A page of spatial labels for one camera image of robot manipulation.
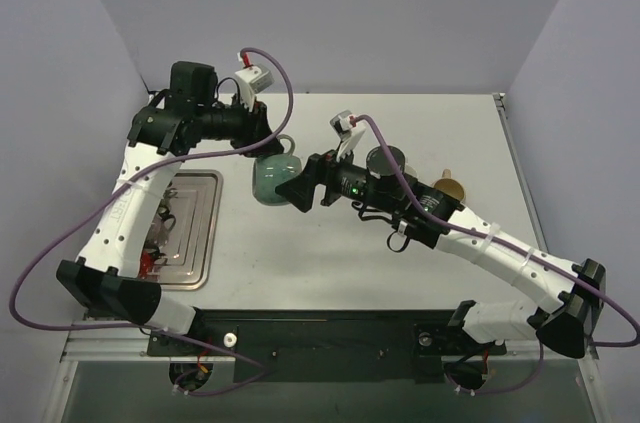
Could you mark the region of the green glazed mug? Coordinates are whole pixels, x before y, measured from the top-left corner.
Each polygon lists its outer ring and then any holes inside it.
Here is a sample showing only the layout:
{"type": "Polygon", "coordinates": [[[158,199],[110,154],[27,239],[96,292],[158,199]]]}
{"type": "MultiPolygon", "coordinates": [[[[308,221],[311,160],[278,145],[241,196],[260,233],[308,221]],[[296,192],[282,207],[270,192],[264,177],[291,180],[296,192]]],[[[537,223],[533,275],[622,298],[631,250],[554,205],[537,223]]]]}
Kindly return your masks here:
{"type": "Polygon", "coordinates": [[[285,141],[288,147],[281,154],[261,156],[254,161],[252,172],[252,194],[254,199],[265,206],[283,206],[288,201],[278,195],[276,187],[302,172],[302,163],[294,154],[295,140],[286,134],[277,137],[279,143],[285,141]]]}

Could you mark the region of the tan yellow mug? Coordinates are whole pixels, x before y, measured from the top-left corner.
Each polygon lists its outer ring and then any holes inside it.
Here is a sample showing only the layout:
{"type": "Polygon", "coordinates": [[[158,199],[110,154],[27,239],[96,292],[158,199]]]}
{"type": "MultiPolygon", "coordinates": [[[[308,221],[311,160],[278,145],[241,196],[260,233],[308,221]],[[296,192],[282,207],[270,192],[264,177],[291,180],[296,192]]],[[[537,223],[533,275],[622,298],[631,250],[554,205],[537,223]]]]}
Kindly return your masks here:
{"type": "Polygon", "coordinates": [[[465,202],[466,190],[464,186],[453,177],[452,171],[448,168],[442,171],[440,178],[433,182],[432,187],[456,199],[460,203],[465,202]]]}

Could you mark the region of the red mug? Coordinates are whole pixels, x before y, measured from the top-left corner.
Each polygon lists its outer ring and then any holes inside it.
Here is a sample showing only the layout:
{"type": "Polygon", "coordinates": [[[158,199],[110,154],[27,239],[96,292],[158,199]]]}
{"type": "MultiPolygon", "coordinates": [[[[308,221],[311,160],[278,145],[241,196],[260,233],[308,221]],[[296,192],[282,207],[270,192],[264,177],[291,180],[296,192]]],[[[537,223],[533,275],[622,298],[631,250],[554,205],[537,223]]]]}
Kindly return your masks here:
{"type": "Polygon", "coordinates": [[[163,258],[164,258],[163,253],[158,253],[158,252],[149,253],[147,251],[143,251],[140,256],[138,277],[146,278],[157,267],[161,265],[163,258]]]}

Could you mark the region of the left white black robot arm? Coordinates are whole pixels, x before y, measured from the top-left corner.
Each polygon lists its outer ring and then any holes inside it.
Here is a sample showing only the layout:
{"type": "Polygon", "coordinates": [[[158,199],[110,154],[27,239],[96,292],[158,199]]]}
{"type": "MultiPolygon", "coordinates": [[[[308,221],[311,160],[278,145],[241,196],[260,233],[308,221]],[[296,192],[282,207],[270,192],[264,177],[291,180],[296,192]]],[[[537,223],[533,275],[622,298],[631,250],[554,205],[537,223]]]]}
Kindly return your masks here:
{"type": "Polygon", "coordinates": [[[206,331],[194,322],[195,308],[164,295],[159,283],[140,278],[143,246],[182,157],[201,141],[228,141],[248,157],[282,151],[270,137],[266,107],[257,100],[273,76],[246,56],[241,60],[244,66],[234,75],[236,94],[228,105],[216,98],[213,67],[187,61],[172,65],[168,88],[133,118],[113,202],[77,258],[62,261],[56,272],[90,312],[170,331],[170,342],[186,355],[203,348],[206,331]]]}

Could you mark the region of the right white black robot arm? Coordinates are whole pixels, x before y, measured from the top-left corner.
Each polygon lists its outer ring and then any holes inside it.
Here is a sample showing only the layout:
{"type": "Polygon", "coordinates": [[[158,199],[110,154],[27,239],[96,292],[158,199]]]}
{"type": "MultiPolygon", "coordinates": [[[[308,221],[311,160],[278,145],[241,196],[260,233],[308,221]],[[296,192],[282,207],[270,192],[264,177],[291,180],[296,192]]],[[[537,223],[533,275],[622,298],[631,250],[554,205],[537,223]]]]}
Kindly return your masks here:
{"type": "Polygon", "coordinates": [[[371,150],[366,165],[352,157],[338,159],[335,151],[310,156],[302,172],[277,186],[276,192],[302,212],[308,212],[317,186],[325,188],[322,205],[341,197],[362,207],[385,213],[386,221],[407,242],[462,258],[489,272],[523,294],[508,303],[468,300],[459,305],[447,326],[449,345],[468,352],[478,344],[502,340],[538,340],[565,357],[585,356],[602,311],[602,300],[586,290],[601,290],[603,265],[576,263],[546,254],[511,237],[496,223],[479,217],[461,201],[419,182],[406,181],[417,198],[411,203],[389,162],[405,164],[396,147],[385,154],[371,150]]]}

